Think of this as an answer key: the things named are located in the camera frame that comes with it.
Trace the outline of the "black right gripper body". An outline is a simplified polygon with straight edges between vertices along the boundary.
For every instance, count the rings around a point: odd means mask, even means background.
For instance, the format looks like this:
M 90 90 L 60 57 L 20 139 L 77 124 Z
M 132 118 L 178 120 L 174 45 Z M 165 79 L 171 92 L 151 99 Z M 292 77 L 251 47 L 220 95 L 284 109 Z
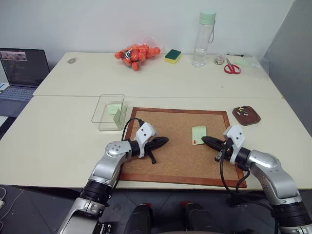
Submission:
M 226 161 L 230 161 L 230 158 L 232 156 L 232 140 L 227 139 L 225 141 L 221 141 L 219 139 L 216 140 L 216 147 L 217 151 L 219 151 L 218 155 L 214 158 L 216 162 L 219 162 L 221 160 L 222 153 L 221 151 L 223 150 L 225 152 L 224 159 Z

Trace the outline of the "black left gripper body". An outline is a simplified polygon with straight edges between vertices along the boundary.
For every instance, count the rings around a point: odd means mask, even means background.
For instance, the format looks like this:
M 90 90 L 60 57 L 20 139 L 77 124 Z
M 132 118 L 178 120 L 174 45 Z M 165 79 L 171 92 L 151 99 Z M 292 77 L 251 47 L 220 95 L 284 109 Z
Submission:
M 156 149 L 156 140 L 153 139 L 152 141 L 148 142 L 145 145 L 145 153 L 149 156 L 153 164 L 156 164 L 156 159 L 152 153 L 153 150 Z

